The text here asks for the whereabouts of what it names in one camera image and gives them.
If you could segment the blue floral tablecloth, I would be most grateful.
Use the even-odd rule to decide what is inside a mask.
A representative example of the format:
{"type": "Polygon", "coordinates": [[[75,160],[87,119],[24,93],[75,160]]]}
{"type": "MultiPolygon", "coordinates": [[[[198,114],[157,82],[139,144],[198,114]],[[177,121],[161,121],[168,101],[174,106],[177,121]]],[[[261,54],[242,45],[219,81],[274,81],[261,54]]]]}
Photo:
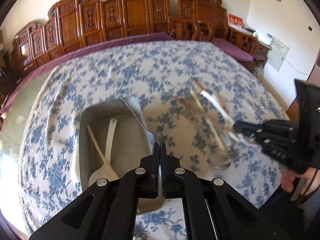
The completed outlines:
{"type": "Polygon", "coordinates": [[[81,193],[80,116],[119,95],[135,97],[148,128],[170,155],[199,177],[221,176],[255,207],[280,184],[278,163],[259,146],[237,142],[229,168],[217,168],[205,120],[193,128],[178,99],[191,100],[199,81],[234,120],[286,119],[272,94],[235,59],[206,42],[156,41],[97,51],[59,64],[29,114],[20,156],[20,205],[31,235],[81,193]]]}

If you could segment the white wall electrical panel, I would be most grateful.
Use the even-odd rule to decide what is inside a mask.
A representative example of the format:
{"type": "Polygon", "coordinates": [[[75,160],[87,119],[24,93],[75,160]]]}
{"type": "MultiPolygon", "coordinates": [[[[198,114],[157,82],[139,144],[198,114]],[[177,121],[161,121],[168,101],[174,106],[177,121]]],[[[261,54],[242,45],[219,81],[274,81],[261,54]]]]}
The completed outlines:
{"type": "Polygon", "coordinates": [[[267,54],[267,63],[270,64],[276,71],[279,71],[285,61],[289,47],[277,38],[273,38],[271,49],[267,54]]]}

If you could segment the grey metal tray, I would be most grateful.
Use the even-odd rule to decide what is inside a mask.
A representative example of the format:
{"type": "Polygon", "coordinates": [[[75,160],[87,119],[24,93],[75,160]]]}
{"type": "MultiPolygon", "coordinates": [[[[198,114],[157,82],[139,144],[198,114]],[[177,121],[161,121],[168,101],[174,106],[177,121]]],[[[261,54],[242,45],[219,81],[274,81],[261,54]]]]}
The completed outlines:
{"type": "Polygon", "coordinates": [[[125,99],[132,112],[118,99],[85,109],[80,120],[79,166],[82,190],[100,178],[113,181],[153,153],[154,139],[137,98],[125,99]]]}

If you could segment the large cream ladle spoon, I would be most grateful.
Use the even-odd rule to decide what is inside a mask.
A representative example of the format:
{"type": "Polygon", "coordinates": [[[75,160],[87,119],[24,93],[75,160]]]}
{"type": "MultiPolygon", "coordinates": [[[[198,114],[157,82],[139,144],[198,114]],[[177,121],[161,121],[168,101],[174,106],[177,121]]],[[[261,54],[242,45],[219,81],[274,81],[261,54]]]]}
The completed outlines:
{"type": "MultiPolygon", "coordinates": [[[[105,156],[106,160],[110,163],[110,165],[111,165],[112,145],[113,145],[113,139],[114,139],[114,134],[116,131],[117,122],[118,122],[118,120],[115,118],[110,119],[109,127],[107,130],[107,136],[106,136],[105,153],[102,152],[102,154],[105,156]]],[[[109,181],[114,180],[111,178],[111,176],[107,172],[107,169],[104,166],[104,164],[102,165],[101,168],[94,171],[90,175],[89,180],[88,180],[88,185],[91,186],[93,183],[95,183],[99,179],[107,179],[109,181]]]]}

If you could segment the long carved wooden sofa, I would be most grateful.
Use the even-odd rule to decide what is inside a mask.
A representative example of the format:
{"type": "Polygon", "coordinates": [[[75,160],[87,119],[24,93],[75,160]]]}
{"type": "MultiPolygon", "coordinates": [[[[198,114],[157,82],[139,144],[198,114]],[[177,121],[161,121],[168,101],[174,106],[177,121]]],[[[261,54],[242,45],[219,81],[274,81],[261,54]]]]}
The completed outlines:
{"type": "Polygon", "coordinates": [[[61,0],[44,24],[28,23],[14,37],[10,74],[20,80],[73,51],[120,38],[166,33],[176,40],[210,41],[211,24],[172,16],[170,0],[61,0]]]}

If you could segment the cream chopstick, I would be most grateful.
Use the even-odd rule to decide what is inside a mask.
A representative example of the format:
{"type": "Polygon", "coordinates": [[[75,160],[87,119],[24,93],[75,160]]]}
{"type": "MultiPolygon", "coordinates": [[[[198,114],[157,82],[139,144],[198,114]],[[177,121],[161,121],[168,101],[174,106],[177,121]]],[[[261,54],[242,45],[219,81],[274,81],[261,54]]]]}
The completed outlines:
{"type": "Polygon", "coordinates": [[[110,163],[106,160],[105,156],[102,154],[102,151],[101,151],[101,149],[100,149],[100,147],[99,147],[99,145],[98,145],[98,143],[97,143],[97,141],[96,141],[96,139],[94,137],[94,134],[93,134],[93,132],[92,132],[92,130],[91,130],[89,125],[87,126],[87,130],[89,132],[89,135],[91,137],[93,145],[95,146],[95,149],[97,150],[97,152],[98,152],[98,154],[99,154],[104,166],[107,169],[107,172],[109,173],[109,175],[111,176],[112,179],[118,179],[119,178],[118,175],[113,170],[113,168],[111,167],[110,163]]]}
{"type": "Polygon", "coordinates": [[[191,96],[193,97],[193,99],[195,100],[195,102],[196,102],[196,104],[197,104],[200,112],[202,113],[202,116],[205,118],[208,126],[210,127],[210,130],[211,130],[212,134],[214,135],[215,140],[216,140],[216,142],[217,142],[220,150],[221,150],[222,152],[225,152],[225,151],[226,151],[225,145],[224,145],[224,143],[222,142],[222,140],[221,140],[219,134],[217,133],[217,131],[216,131],[213,123],[211,122],[211,120],[208,119],[208,118],[205,116],[204,107],[203,107],[202,103],[200,102],[198,96],[196,95],[196,93],[195,93],[193,90],[190,91],[190,94],[191,94],[191,96]]]}

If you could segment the wooden side table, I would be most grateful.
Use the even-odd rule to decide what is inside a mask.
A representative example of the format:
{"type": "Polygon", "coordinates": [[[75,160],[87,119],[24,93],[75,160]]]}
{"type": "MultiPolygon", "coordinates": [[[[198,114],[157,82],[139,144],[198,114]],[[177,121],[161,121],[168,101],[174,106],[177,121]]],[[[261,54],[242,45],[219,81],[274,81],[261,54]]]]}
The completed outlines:
{"type": "Polygon", "coordinates": [[[255,51],[255,54],[253,55],[253,58],[255,59],[255,61],[258,61],[261,64],[261,66],[264,68],[268,60],[267,54],[271,50],[272,50],[271,46],[266,45],[263,42],[258,42],[258,47],[255,51]]]}

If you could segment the white router box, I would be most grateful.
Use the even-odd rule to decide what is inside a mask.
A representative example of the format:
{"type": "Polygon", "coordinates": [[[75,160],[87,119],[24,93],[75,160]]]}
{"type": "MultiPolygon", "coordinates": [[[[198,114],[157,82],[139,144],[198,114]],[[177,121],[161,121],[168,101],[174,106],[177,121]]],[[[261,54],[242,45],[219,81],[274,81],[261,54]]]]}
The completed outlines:
{"type": "Polygon", "coordinates": [[[271,45],[273,40],[273,36],[265,31],[259,31],[258,33],[258,41],[264,43],[268,46],[271,45]]]}

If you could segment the red card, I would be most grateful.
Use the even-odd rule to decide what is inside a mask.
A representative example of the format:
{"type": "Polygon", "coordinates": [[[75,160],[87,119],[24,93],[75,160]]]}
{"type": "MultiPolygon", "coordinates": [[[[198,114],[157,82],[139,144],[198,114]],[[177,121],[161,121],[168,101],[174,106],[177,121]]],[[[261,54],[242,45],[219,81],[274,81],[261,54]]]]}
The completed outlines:
{"type": "Polygon", "coordinates": [[[232,26],[233,28],[242,28],[243,26],[243,19],[233,14],[228,14],[227,20],[228,25],[232,26]]]}

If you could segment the steel fork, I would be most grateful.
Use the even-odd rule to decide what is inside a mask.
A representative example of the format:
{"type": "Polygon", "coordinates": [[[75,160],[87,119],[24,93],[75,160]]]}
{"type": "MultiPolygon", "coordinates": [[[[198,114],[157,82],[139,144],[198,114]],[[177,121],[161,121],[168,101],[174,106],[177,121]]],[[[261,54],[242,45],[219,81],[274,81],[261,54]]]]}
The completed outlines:
{"type": "Polygon", "coordinates": [[[188,121],[199,131],[201,135],[204,136],[204,141],[207,143],[207,147],[209,150],[209,162],[213,164],[213,166],[217,170],[225,170],[230,167],[231,159],[229,156],[229,150],[231,149],[232,143],[230,138],[228,137],[227,131],[223,128],[219,122],[214,120],[214,118],[210,115],[209,111],[205,109],[205,116],[211,120],[213,123],[217,133],[219,134],[222,142],[225,145],[226,151],[222,152],[215,140],[214,135],[212,134],[210,127],[208,126],[205,118],[202,116],[195,100],[193,97],[189,98],[179,98],[178,96],[173,96],[173,99],[177,101],[177,103],[183,107],[184,116],[188,119],[188,121]]]}

